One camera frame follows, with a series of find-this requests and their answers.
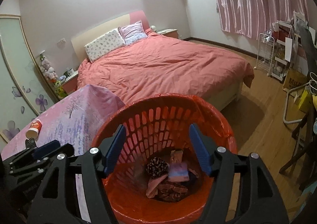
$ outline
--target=headboard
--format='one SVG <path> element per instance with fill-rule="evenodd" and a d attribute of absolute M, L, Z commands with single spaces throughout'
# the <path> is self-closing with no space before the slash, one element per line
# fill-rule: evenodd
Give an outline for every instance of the headboard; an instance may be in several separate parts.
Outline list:
<path fill-rule="evenodd" d="M 98 38 L 99 36 L 117 28 L 118 26 L 127 26 L 129 24 L 135 23 L 141 20 L 143 29 L 147 30 L 150 28 L 149 22 L 143 11 L 136 11 L 130 14 L 125 14 L 123 16 L 112 19 L 108 22 L 102 23 L 75 38 L 72 38 L 72 44 L 78 60 L 82 62 L 86 57 L 85 45 Z"/>

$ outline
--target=white wire cart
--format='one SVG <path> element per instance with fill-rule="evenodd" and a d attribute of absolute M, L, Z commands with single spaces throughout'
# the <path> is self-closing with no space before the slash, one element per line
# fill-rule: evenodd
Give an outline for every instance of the white wire cart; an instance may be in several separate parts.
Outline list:
<path fill-rule="evenodd" d="M 272 74 L 272 70 L 275 64 L 274 51 L 275 39 L 267 34 L 259 34 L 259 46 L 256 58 L 256 66 L 254 69 L 262 68 L 267 72 L 269 77 Z"/>

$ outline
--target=frosted glass door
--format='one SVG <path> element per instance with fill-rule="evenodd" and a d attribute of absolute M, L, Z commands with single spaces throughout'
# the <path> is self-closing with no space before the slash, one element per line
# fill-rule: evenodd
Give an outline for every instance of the frosted glass door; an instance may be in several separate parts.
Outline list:
<path fill-rule="evenodd" d="M 2 54 L 0 54 L 0 75 L 0 132 L 3 139 L 8 142 L 28 125 L 33 118 L 36 118 L 37 115 L 26 103 L 21 93 L 14 94 L 12 92 L 14 88 L 16 89 L 16 85 L 11 79 Z M 5 144 L 6 143 L 1 139 L 0 149 L 2 149 Z"/>
<path fill-rule="evenodd" d="M 18 84 L 12 94 L 16 98 L 23 93 L 30 106 L 39 114 L 54 102 L 40 83 L 40 74 L 31 58 L 22 33 L 20 19 L 0 18 L 0 42 L 5 60 Z"/>

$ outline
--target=white patterned pillow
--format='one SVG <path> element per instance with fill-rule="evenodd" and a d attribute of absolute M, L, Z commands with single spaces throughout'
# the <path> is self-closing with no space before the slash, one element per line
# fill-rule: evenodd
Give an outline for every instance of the white patterned pillow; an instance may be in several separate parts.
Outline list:
<path fill-rule="evenodd" d="M 110 51 L 125 46 L 126 43 L 120 35 L 118 28 L 105 33 L 92 42 L 85 45 L 85 50 L 90 62 L 94 62 Z"/>

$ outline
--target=purple pillow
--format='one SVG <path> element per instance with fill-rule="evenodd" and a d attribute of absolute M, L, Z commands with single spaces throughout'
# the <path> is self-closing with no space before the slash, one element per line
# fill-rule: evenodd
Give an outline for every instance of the purple pillow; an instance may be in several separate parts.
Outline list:
<path fill-rule="evenodd" d="M 118 27 L 118 30 L 126 42 L 126 45 L 147 37 L 143 30 L 142 21 L 137 21 L 126 27 Z"/>

